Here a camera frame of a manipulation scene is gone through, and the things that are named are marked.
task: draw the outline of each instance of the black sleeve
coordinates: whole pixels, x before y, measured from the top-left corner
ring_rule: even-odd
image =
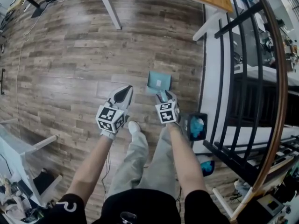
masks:
[[[81,197],[75,194],[66,194],[38,224],[87,224],[84,209]]]
[[[185,223],[229,224],[229,220],[221,214],[207,192],[197,190],[185,198]]]

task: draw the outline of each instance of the leg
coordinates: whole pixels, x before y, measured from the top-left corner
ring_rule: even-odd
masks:
[[[110,185],[108,196],[134,188],[143,174],[149,146],[143,133],[133,133],[127,156],[120,165]]]
[[[212,24],[218,23],[219,19],[224,13],[217,10],[206,22],[204,25],[201,26],[201,28],[195,33],[193,36],[193,40],[197,41],[199,40],[211,27]]]
[[[39,6],[39,4],[36,2],[36,1],[34,1],[34,0],[27,0],[29,3],[31,3],[33,6],[35,6],[36,8],[39,8],[40,6]]]
[[[36,10],[33,12],[31,18],[35,18],[35,17],[39,17],[40,15],[43,14],[43,11],[46,9],[47,7],[47,3],[42,1],[40,4],[38,4],[36,1],[34,0],[27,0],[30,4],[32,4],[33,6],[36,7]]]
[[[120,23],[120,20],[118,19],[115,8],[114,8],[113,4],[111,3],[111,0],[102,0],[102,1],[111,17],[116,29],[121,30],[121,23]]]
[[[170,135],[166,127],[160,133],[153,160],[147,171],[138,188],[159,190],[176,198],[174,160]]]

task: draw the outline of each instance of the light gray pants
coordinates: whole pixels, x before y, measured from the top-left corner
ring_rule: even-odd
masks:
[[[153,160],[143,175],[148,154],[149,146],[144,134],[134,133],[127,156],[112,180],[108,196],[138,188],[162,191],[176,198],[173,153],[166,127],[160,133]]]

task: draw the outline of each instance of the person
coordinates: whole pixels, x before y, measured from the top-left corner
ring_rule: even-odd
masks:
[[[207,193],[200,164],[176,123],[167,124],[162,129],[145,174],[143,167],[149,153],[146,137],[134,121],[129,122],[128,129],[132,142],[113,177],[108,198],[95,224],[181,223],[176,206],[175,169],[185,196],[185,223],[229,223]],[[100,138],[76,171],[66,194],[40,220],[40,224],[86,224],[84,208],[99,179],[112,142],[106,136]]]

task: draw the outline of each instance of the white table leg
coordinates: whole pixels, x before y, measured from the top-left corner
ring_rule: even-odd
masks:
[[[12,124],[18,122],[18,118],[1,121],[1,125]]]
[[[43,141],[35,144],[35,145],[33,145],[33,148],[36,151],[36,150],[41,149],[41,148],[45,147],[46,145],[48,145],[48,144],[50,144],[50,143],[52,143],[52,142],[54,142],[56,140],[57,140],[57,136],[53,135],[53,136],[51,136],[51,137],[49,137],[49,138],[47,138],[47,139],[45,139],[45,140],[43,140]]]
[[[220,202],[220,204],[223,206],[224,210],[228,213],[229,217],[232,217],[234,212],[230,208],[228,203],[224,200],[224,198],[222,197],[220,192],[217,189],[212,189],[212,191],[214,192],[214,194],[215,194],[216,198],[218,199],[218,201]]]
[[[193,36],[194,41],[198,41],[211,27],[212,24],[215,24],[216,22],[219,21],[221,16],[223,16],[223,11],[217,10],[207,21],[202,27],[195,33]]]
[[[53,183],[50,184],[49,187],[47,187],[47,189],[41,194],[41,199],[43,203],[47,203],[51,198],[51,193],[52,191],[55,189],[55,187],[59,184],[59,182],[62,180],[62,176],[59,175],[54,181]]]
[[[113,4],[111,3],[111,0],[102,0],[102,1],[111,17],[116,29],[121,30],[121,23],[120,23],[120,20],[118,19],[115,8],[114,8]]]

